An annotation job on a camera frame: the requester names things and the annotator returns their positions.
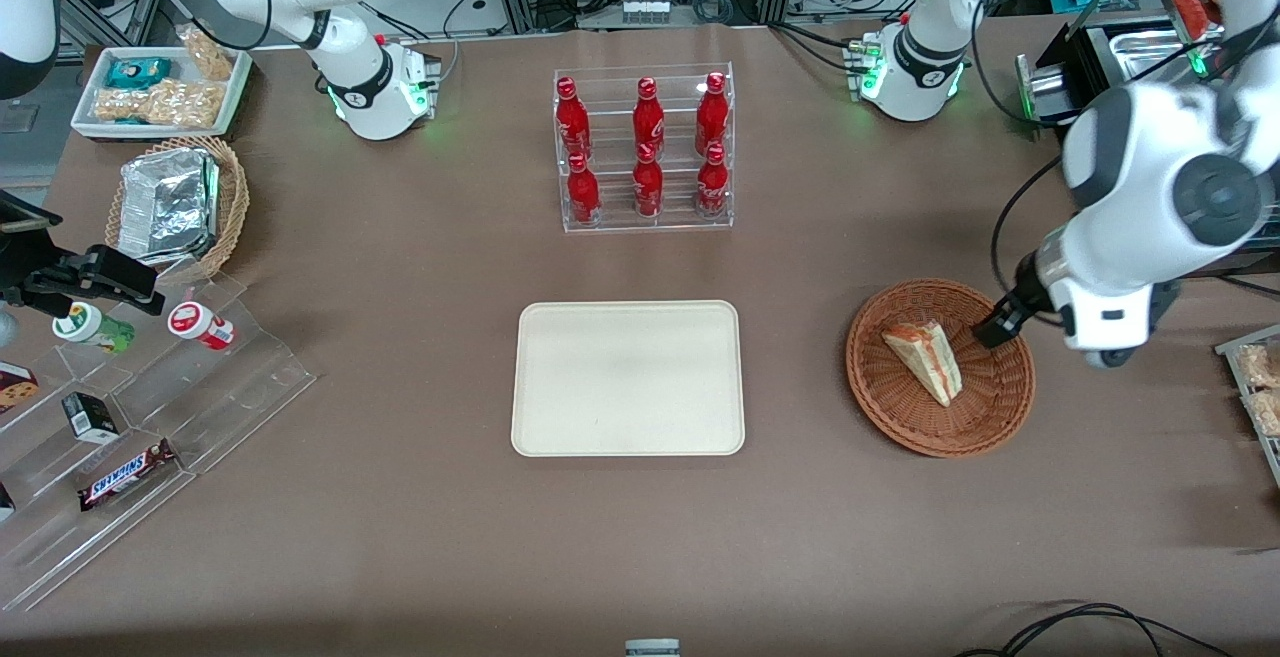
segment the red and white bottle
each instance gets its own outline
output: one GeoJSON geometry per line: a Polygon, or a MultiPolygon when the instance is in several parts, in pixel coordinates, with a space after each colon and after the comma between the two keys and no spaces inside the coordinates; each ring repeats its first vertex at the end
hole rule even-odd
{"type": "Polygon", "coordinates": [[[694,147],[699,155],[707,155],[707,146],[724,137],[728,124],[728,99],[724,97],[724,73],[713,72],[707,76],[707,92],[698,104],[698,133],[694,147]]]}
{"type": "Polygon", "coordinates": [[[577,85],[572,77],[556,81],[556,124],[559,128],[561,142],[567,152],[582,152],[591,156],[591,126],[586,119],[586,105],[577,97],[577,85]]]}
{"type": "Polygon", "coordinates": [[[694,209],[705,219],[718,216],[724,210],[726,192],[728,192],[728,168],[724,166],[724,146],[712,142],[707,146],[707,161],[703,169],[698,170],[694,209]]]}
{"type": "Polygon", "coordinates": [[[635,127],[636,145],[652,145],[654,152],[662,154],[664,134],[664,118],[662,105],[658,102],[658,82],[652,77],[641,77],[636,86],[640,100],[631,114],[631,124],[635,127]]]}
{"type": "Polygon", "coordinates": [[[636,186],[636,213],[655,218],[662,213],[662,168],[653,145],[636,145],[636,168],[631,170],[636,186]]]}
{"type": "Polygon", "coordinates": [[[568,155],[568,206],[577,224],[594,227],[600,223],[600,184],[586,168],[586,155],[568,155]]]}
{"type": "Polygon", "coordinates": [[[236,339],[236,325],[214,314],[201,302],[183,302],[169,312],[169,332],[182,339],[195,339],[210,350],[225,350],[236,339]]]}

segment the round wicker basket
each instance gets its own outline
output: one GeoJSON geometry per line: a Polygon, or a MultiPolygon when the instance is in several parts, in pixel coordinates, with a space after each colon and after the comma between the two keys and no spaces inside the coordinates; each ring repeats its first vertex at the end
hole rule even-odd
{"type": "MultiPolygon", "coordinates": [[[[236,243],[239,241],[241,229],[244,227],[244,215],[248,211],[248,182],[244,179],[244,168],[239,164],[236,152],[216,137],[175,137],[147,150],[147,155],[174,150],[178,147],[205,147],[218,161],[218,243],[200,259],[200,268],[206,275],[211,275],[230,259],[236,243]]],[[[120,238],[120,205],[124,201],[124,182],[115,188],[115,201],[111,202],[111,211],[106,218],[106,243],[115,247],[120,238]]]]}
{"type": "Polygon", "coordinates": [[[872,423],[933,457],[980,455],[1012,438],[1036,397],[1036,366],[1021,338],[987,350],[969,332],[993,307],[983,293],[946,279],[908,280],[872,297],[845,346],[849,384],[872,423]],[[881,338],[891,325],[928,320],[942,325],[960,366],[964,385],[950,407],[938,405],[881,338]]]}

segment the coca-cola bottle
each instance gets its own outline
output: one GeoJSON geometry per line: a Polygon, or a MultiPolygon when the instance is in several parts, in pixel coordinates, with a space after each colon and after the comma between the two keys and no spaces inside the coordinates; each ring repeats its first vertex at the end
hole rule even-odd
{"type": "Polygon", "coordinates": [[[568,205],[573,222],[594,227],[600,220],[600,184],[586,169],[586,155],[568,155],[568,205]]]}
{"type": "Polygon", "coordinates": [[[694,196],[694,209],[707,219],[718,216],[724,210],[724,193],[728,191],[728,168],[724,166],[724,146],[712,142],[707,146],[707,161],[698,170],[698,195],[694,196]]]}
{"type": "Polygon", "coordinates": [[[724,74],[713,72],[707,76],[707,92],[698,104],[698,134],[694,147],[699,155],[707,155],[707,146],[724,137],[728,124],[728,100],[724,97],[724,74]]]}
{"type": "Polygon", "coordinates": [[[568,152],[582,152],[591,156],[591,126],[586,119],[586,105],[577,97],[577,85],[572,77],[556,81],[556,123],[559,127],[561,141],[568,152]]]}
{"type": "Polygon", "coordinates": [[[652,145],[660,155],[664,126],[662,105],[658,102],[658,83],[652,77],[641,77],[636,91],[640,92],[640,100],[636,101],[635,113],[631,115],[636,145],[652,145]]]}
{"type": "Polygon", "coordinates": [[[662,168],[653,145],[636,145],[636,168],[631,170],[636,186],[636,213],[655,218],[662,213],[662,168]]]}

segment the acrylic bottle rack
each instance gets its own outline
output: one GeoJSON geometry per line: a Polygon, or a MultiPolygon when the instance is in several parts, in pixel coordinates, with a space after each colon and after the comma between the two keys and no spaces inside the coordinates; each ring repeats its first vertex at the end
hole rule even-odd
{"type": "Polygon", "coordinates": [[[568,152],[556,124],[556,83],[552,82],[552,136],[556,141],[557,175],[561,193],[561,220],[564,232],[621,232],[649,229],[723,229],[733,224],[733,65],[708,63],[689,65],[558,69],[556,78],[572,77],[577,96],[586,108],[591,126],[591,159],[589,166],[600,186],[600,220],[585,225],[573,220],[568,200],[568,152]],[[707,76],[724,73],[724,97],[728,100],[728,124],[722,138],[724,166],[730,181],[724,210],[707,219],[694,210],[698,195],[698,170],[703,158],[694,150],[698,104],[707,91],[707,76]],[[666,118],[666,140],[658,164],[663,170],[662,213],[645,218],[635,209],[635,187],[631,170],[636,165],[635,133],[631,115],[636,106],[636,82],[652,77],[658,83],[658,101],[666,118]]]}
{"type": "Polygon", "coordinates": [[[40,392],[0,415],[0,483],[17,511],[0,523],[0,604],[29,610],[124,535],[315,382],[289,348],[262,330],[238,300],[244,287],[180,263],[156,283],[165,315],[115,306],[132,324],[119,355],[64,343],[29,365],[40,392]],[[236,328],[211,351],[178,339],[168,310],[195,300],[236,328]],[[82,392],[106,402],[120,430],[108,444],[73,437],[61,400],[82,392]],[[105,505],[81,511],[77,491],[168,438],[178,458],[105,505]]]}

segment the table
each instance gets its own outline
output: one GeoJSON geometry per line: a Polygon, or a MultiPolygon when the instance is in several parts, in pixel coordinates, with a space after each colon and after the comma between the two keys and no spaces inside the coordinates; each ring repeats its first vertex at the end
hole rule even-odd
{"type": "MultiPolygon", "coordinates": [[[[983,24],[1002,93],[1010,56],[1060,24],[983,24]]],[[[261,99],[234,145],[252,205],[228,272],[321,378],[36,611],[0,615],[0,635],[23,639],[0,651],[608,656],[669,635],[691,657],[946,656],[1089,598],[1276,653],[1276,487],[1212,352],[1276,321],[1275,302],[1189,284],[1108,373],[1028,327],[1036,406],[979,458],[915,456],[859,414],[841,347],[860,302],[925,275],[996,296],[992,220],[1056,150],[1007,126],[977,79],[937,119],[900,124],[765,29],[463,55],[439,119],[388,143],[334,119],[303,54],[255,55],[261,99]],[[739,79],[736,227],[562,234],[552,72],[723,60],[739,79]],[[671,298],[739,310],[741,452],[517,456],[521,310],[671,298]]],[[[100,238],[116,170],[141,151],[72,137],[49,200],[59,243],[100,238]]],[[[1070,211],[1060,182],[1029,192],[1006,265],[1070,211]]],[[[46,320],[23,312],[14,359],[49,347],[46,320]]],[[[1147,653],[1130,626],[1061,629],[1046,643],[1147,653]]]]}

